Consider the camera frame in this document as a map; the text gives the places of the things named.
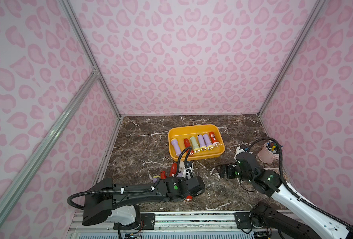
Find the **red flashlight white logo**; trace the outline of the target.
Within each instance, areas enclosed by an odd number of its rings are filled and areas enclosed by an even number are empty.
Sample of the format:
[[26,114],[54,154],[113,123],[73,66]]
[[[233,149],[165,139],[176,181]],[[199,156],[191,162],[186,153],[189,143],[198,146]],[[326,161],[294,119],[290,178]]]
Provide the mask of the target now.
[[209,133],[209,137],[210,137],[210,140],[211,140],[213,147],[220,146],[220,142],[219,142],[218,138],[216,137],[216,134],[213,131]]

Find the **purple flashlight yellow top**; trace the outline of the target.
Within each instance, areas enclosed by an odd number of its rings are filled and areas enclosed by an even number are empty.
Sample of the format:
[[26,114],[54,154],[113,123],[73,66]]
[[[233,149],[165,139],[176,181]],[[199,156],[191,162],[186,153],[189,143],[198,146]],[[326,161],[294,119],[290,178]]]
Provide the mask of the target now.
[[176,138],[172,138],[171,139],[171,145],[173,146],[173,148],[175,150],[176,156],[179,157],[180,154],[181,154],[181,149],[180,149],[180,146],[178,144],[178,140]]

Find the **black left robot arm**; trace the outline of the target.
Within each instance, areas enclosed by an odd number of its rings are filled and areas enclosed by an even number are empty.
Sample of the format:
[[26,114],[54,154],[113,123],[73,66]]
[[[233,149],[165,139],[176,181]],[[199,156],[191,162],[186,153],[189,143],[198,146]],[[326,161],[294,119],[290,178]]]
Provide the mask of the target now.
[[168,177],[154,184],[118,185],[103,180],[88,191],[73,194],[67,203],[83,211],[84,226],[100,224],[113,215],[113,210],[144,202],[180,202],[187,196],[198,196],[205,185],[200,176]]

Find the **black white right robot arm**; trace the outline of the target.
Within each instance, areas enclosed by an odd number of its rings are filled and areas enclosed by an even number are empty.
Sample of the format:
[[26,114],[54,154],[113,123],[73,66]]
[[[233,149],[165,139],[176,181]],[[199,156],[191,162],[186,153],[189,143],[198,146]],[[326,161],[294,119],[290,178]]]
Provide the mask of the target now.
[[254,190],[278,201],[301,220],[297,221],[272,209],[266,203],[257,203],[250,211],[246,222],[251,228],[277,229],[296,239],[353,239],[353,225],[318,208],[294,190],[286,182],[283,172],[283,152],[277,140],[268,138],[277,147],[279,173],[263,169],[248,147],[237,149],[236,163],[216,166],[219,176],[239,179],[253,185]]

